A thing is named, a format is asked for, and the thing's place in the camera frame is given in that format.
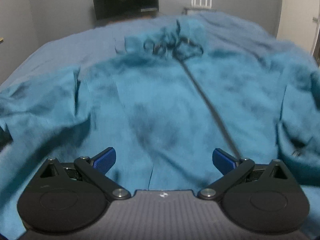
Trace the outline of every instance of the gray gripper base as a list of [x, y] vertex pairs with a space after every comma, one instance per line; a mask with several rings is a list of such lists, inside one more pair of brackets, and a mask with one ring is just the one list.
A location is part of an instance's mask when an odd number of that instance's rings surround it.
[[196, 198], [191, 190], [142, 191], [114, 201], [95, 224], [66, 236], [28, 231], [21, 240], [308, 240], [300, 231], [267, 236], [230, 222], [214, 201]]

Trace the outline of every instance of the gray wall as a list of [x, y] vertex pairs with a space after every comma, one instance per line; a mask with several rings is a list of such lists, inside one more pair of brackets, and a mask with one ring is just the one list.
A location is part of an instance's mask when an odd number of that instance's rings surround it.
[[[191, 0], [159, 0], [160, 12], [180, 14]], [[39, 44], [95, 26], [92, 0], [30, 0]], [[212, 0], [212, 7], [257, 22], [276, 35], [282, 0]]]
[[29, 0], [0, 0], [0, 84], [36, 49]]

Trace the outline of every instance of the blue gripper pad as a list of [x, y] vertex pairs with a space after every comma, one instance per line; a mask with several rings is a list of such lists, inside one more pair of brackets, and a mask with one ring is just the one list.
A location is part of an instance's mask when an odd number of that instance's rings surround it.
[[116, 151], [112, 147], [108, 147], [96, 156], [90, 159], [93, 168], [106, 174], [108, 170], [116, 163]]
[[226, 175], [239, 165], [238, 159], [218, 148], [212, 153], [212, 162], [223, 175]]

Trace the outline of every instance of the white door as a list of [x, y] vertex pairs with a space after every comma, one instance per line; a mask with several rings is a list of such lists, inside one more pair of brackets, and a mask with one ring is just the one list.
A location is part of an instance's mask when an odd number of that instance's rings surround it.
[[320, 0], [283, 0], [278, 40], [290, 40], [313, 53], [319, 32]]

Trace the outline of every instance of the metal screw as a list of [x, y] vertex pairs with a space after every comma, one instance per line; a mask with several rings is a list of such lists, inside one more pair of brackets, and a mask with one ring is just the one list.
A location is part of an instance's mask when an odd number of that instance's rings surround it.
[[129, 191], [127, 191], [124, 188], [117, 188], [112, 193], [116, 197], [123, 198], [123, 197], [126, 197], [129, 194]]
[[217, 192], [212, 188], [204, 188], [200, 191], [200, 194], [205, 197], [213, 197]]

